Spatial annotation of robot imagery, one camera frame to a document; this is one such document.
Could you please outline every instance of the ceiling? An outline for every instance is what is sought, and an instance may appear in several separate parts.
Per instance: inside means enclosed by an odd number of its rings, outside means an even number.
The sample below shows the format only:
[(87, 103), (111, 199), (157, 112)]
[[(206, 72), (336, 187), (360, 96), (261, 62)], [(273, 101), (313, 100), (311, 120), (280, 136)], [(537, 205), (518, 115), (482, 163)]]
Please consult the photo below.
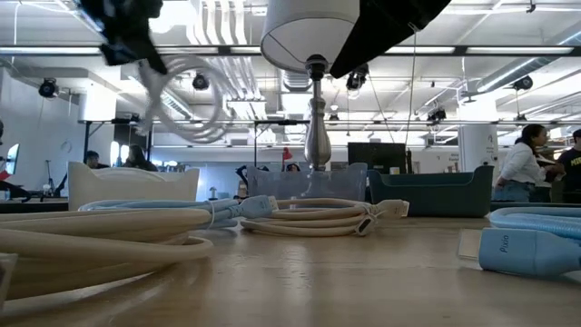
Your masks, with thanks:
[[(444, 13), (437, 17), (425, 30), (417, 35), (417, 45), (556, 45), (556, 37), (564, 31), (578, 26), (581, 31), (581, 2), (572, 0), (534, 0), (537, 10), (527, 14), (529, 0), (453, 0)], [(165, 1), (167, 6), (188, 6), (190, 1)], [(246, 0), (244, 33), (250, 45), (259, 45), (261, 30), (264, 24), (263, 15), (268, 3), (267, 0)], [(208, 19), (207, 1), (203, 4), (203, 21)], [(88, 29), (80, 19), (68, 12), (69, 2), (45, 1), (6, 1), (0, 0), (0, 45), (98, 45), (100, 37)], [(220, 1), (216, 2), (217, 26), (216, 30), (224, 44), (224, 37), (220, 29)], [(157, 45), (192, 45), (188, 37), (187, 24), (195, 17), (188, 16), (188, 10), (177, 10), (170, 16), (173, 27), (167, 32), (153, 33), (153, 40)], [(404, 41), (404, 45), (413, 45), (414, 39)], [(326, 112), (333, 113), (332, 105), (337, 105), (341, 121), (381, 119), (385, 115), (388, 119), (406, 120), (411, 114), (412, 119), (425, 119), (426, 113), (436, 105), (428, 100), (433, 99), (442, 91), (450, 88), (461, 88), (463, 81), (477, 81), (498, 69), (511, 64), (516, 58), (509, 57), (380, 57), (369, 63), (368, 81), (359, 91), (349, 97), (345, 89), (345, 80), (325, 78), (322, 82), (323, 97), (327, 102)], [(306, 101), (309, 96), (301, 93), (290, 93), (281, 85), (282, 71), (269, 64), (264, 58), (254, 56), (249, 61), (254, 80), (264, 97), (261, 119), (294, 118), (301, 119), (306, 114)], [(120, 94), (128, 94), (129, 102), (136, 100), (140, 104), (145, 102), (144, 90), (138, 82), (134, 66), (124, 66), (118, 69), (107, 67), (101, 58), (97, 57), (26, 57), (15, 59), (15, 66), (28, 68), (28, 71), (42, 68), (62, 68), (65, 88), (72, 92), (86, 92), (86, 81), (66, 79), (65, 68), (83, 68), (97, 74)], [(498, 118), (512, 120), (517, 111), (526, 112), (534, 116), (535, 120), (553, 120), (561, 116), (572, 116), (581, 113), (581, 97), (577, 101), (579, 82), (581, 82), (581, 58), (562, 58), (554, 63), (541, 67), (530, 76), (534, 80), (534, 87), (529, 91), (521, 91), (518, 101), (514, 90), (500, 88), (487, 96), (496, 100)], [(180, 80), (174, 80), (169, 87), (179, 101), (190, 107), (201, 110), (196, 116), (204, 118), (212, 110), (210, 92), (195, 92), (192, 89), (194, 72), (181, 75)], [(441, 96), (438, 105), (443, 106), (448, 119), (454, 119), (458, 108), (458, 99), (451, 96)], [(570, 101), (556, 105), (548, 110), (544, 105), (552, 104), (559, 99), (570, 96)], [(118, 102), (118, 112), (139, 111), (142, 105), (124, 105)], [(237, 119), (245, 119), (239, 114)], [(420, 140), (425, 137), (429, 129), (417, 128), (410, 132), (410, 139)], [(340, 124), (331, 129), (338, 131), (331, 133), (334, 144), (346, 142), (346, 131), (350, 131), (351, 138), (367, 139), (370, 131), (375, 131), (374, 137), (390, 142), (394, 135), (400, 140), (406, 133), (399, 128), (388, 133), (385, 125)], [(514, 127), (499, 128), (502, 131), (500, 143), (510, 143), (516, 134)], [(302, 129), (291, 131), (283, 127), (270, 126), (268, 134), (272, 132), (272, 140), (263, 142), (288, 142), (288, 134), (304, 133)], [(455, 135), (455, 128), (440, 132), (440, 137)], [(244, 138), (248, 133), (238, 129), (230, 138)]]

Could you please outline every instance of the wooden table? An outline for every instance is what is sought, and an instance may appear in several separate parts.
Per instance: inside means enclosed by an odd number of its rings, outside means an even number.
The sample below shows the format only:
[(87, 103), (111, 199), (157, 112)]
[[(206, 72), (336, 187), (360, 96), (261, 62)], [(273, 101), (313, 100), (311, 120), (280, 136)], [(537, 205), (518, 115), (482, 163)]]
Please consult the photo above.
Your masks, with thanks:
[(581, 286), (462, 268), (458, 229), (408, 219), (369, 237), (212, 231), (213, 257), (131, 282), (9, 302), (2, 326), (581, 326)]

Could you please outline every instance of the person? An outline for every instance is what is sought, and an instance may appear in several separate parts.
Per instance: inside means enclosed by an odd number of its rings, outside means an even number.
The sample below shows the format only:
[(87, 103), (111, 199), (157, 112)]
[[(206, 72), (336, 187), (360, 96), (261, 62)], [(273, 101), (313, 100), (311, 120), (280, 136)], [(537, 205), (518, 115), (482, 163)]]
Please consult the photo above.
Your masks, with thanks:
[(575, 146), (563, 152), (557, 161), (563, 165), (563, 200), (566, 203), (581, 203), (581, 129), (573, 132)]
[(493, 201), (530, 202), (535, 184), (544, 182), (547, 172), (558, 172), (556, 165), (543, 168), (537, 162), (537, 147), (547, 143), (547, 129), (540, 124), (523, 128), (521, 137), (505, 158), (494, 187)]
[(296, 163), (287, 164), (287, 172), (300, 172), (300, 167)]
[(87, 151), (87, 160), (85, 164), (91, 169), (109, 168), (108, 165), (99, 163), (99, 154), (96, 151)]
[(141, 146), (137, 144), (129, 145), (129, 155), (123, 167), (137, 168), (148, 172), (157, 172), (157, 167), (145, 159)]

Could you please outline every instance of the clear plastic bin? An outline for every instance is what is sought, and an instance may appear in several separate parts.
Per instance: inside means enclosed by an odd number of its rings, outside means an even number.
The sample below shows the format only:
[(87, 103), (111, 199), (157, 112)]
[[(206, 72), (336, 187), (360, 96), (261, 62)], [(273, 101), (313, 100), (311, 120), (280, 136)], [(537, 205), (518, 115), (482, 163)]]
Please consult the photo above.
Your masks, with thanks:
[(277, 200), (337, 198), (365, 201), (367, 164), (354, 163), (344, 171), (264, 172), (248, 168), (249, 195), (274, 195)]

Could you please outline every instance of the white column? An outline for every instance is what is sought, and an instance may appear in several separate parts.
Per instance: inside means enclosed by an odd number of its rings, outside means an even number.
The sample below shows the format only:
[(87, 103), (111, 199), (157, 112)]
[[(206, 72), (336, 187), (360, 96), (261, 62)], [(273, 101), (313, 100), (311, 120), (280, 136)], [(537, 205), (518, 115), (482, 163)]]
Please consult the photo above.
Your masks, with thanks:
[[(476, 102), (462, 104), (458, 118), (465, 121), (496, 121), (497, 106), (494, 99), (479, 97)], [(494, 165), (498, 170), (498, 136), (493, 124), (465, 125), (458, 129), (460, 170), (474, 172), (483, 165)]]

